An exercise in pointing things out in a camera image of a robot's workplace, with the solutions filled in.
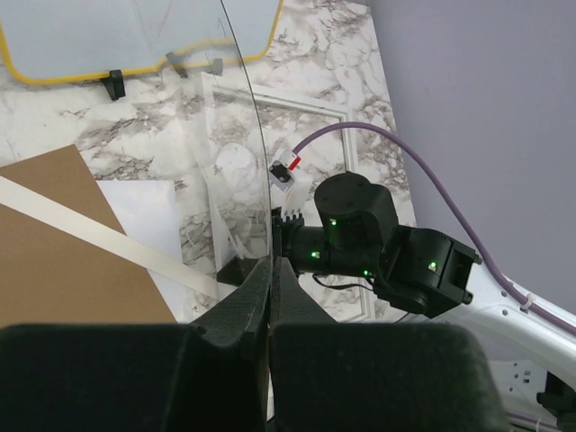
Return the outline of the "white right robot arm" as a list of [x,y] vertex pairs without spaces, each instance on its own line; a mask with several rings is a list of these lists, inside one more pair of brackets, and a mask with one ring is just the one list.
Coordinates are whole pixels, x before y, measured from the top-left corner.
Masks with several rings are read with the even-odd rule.
[[524,350],[546,371],[536,402],[562,431],[575,428],[575,317],[514,285],[480,247],[400,224],[391,192],[345,172],[313,186],[271,171],[283,192],[274,251],[297,275],[349,276],[393,308],[463,323]]

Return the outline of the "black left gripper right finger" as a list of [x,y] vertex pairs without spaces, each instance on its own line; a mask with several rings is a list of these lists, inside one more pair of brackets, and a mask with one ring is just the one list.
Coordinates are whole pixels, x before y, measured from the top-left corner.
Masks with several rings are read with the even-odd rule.
[[269,359],[279,431],[506,431],[485,354],[466,329],[338,323],[274,263]]

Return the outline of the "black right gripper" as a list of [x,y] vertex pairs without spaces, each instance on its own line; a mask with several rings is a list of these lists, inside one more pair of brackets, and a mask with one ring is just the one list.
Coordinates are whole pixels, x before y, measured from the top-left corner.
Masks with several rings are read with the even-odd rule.
[[[384,286],[383,253],[399,226],[391,191],[346,171],[319,184],[314,204],[318,227],[308,226],[301,215],[273,213],[274,248],[279,256],[289,261],[298,276],[350,276]],[[217,271],[216,280],[232,286],[254,284],[257,264],[257,258],[235,256]]]

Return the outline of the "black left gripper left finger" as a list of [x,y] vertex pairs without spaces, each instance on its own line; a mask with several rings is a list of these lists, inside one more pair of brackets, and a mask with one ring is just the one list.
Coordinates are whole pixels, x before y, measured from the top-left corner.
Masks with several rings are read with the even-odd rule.
[[190,324],[4,328],[2,430],[265,430],[272,272]]

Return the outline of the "white picture frame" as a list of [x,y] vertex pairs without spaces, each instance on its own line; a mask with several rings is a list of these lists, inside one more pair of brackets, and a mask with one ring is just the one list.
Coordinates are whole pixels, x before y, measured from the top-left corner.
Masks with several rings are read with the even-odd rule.
[[[226,95],[248,103],[252,108],[258,108],[258,104],[295,110],[300,113],[310,113],[336,119],[337,122],[351,122],[353,112],[342,104],[331,103],[320,99],[303,96],[289,95],[285,91],[273,89],[263,85],[254,85],[248,89],[241,88],[223,78],[222,76],[211,76],[207,73],[202,75],[202,92],[206,101],[208,96]],[[356,132],[352,130],[341,130],[342,149],[344,162],[347,169],[357,170],[358,157],[356,150]],[[374,299],[375,297],[368,291],[360,289],[359,293],[361,312],[349,319],[351,322],[375,319]]]

